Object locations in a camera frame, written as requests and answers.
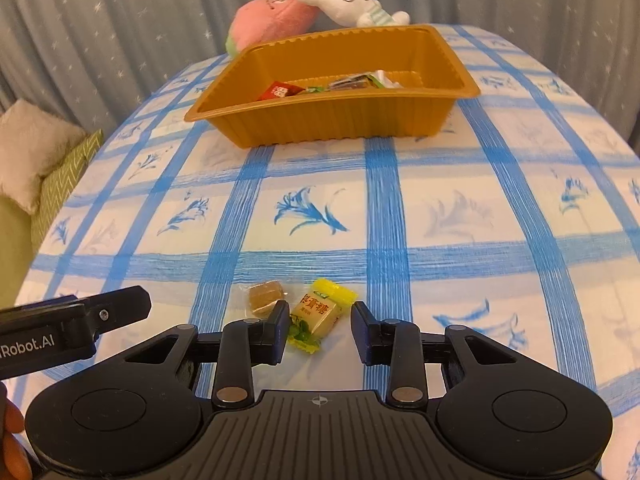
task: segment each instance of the green zigzag pattern pillow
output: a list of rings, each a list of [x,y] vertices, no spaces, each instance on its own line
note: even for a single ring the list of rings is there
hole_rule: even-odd
[[[42,181],[40,208],[31,218],[31,246],[37,253],[49,228],[104,142],[97,130],[67,153],[62,163]]]

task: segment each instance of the gray curtain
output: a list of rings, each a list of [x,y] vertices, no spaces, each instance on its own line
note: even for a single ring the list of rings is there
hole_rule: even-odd
[[[247,1],[0,0],[0,106],[23,97],[111,133],[168,77],[223,53],[231,19]],[[414,23],[465,23],[502,35],[557,72],[625,139],[632,135],[640,0],[380,1]],[[325,16],[316,23],[334,27]]]

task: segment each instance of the plush toy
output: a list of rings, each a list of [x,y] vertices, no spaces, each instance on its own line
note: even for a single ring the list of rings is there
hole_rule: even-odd
[[[315,6],[300,0],[253,0],[236,12],[226,37],[226,51],[234,57],[261,41],[304,34],[317,15]]]
[[[408,25],[409,15],[400,10],[386,12],[377,0],[299,0],[319,7],[329,18],[343,27],[374,27],[377,25]]]

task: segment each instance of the red packet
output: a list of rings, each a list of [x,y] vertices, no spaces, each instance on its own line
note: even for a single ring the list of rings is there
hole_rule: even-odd
[[[280,81],[274,81],[271,86],[267,88],[258,101],[264,101],[266,99],[277,99],[280,97],[288,97],[290,95],[296,95],[302,92],[304,88],[300,88],[296,85],[290,85],[289,83],[282,83]]]

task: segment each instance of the table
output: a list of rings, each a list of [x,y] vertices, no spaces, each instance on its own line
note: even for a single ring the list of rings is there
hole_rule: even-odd
[[[438,26],[481,88],[437,136],[241,150],[184,113],[225,67],[196,63],[110,137],[66,202],[19,303],[140,284],[144,322],[103,359],[166,328],[246,316],[246,286],[324,276],[379,318],[463,323],[597,391],[608,479],[640,476],[640,160],[559,77],[508,41]],[[8,382],[23,409],[71,364]],[[427,366],[430,395],[444,392]],[[198,392],[212,378],[203,373]],[[309,357],[254,368],[262,388],[382,389],[343,321]]]

